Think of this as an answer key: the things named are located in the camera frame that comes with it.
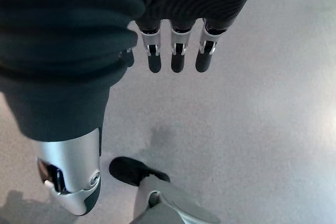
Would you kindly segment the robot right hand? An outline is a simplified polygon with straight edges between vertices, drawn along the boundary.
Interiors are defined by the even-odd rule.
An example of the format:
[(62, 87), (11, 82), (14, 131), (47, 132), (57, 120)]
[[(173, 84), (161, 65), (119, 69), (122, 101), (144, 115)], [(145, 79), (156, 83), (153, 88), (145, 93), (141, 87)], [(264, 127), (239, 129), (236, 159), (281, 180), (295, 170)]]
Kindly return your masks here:
[(134, 63), (138, 34), (161, 69), (161, 21), (171, 23), (180, 72), (191, 29), (204, 21), (195, 67), (205, 72), (221, 35), (247, 0), (1, 0), (1, 92), (38, 148), (43, 184), (72, 214), (100, 194), (102, 126), (110, 88)]

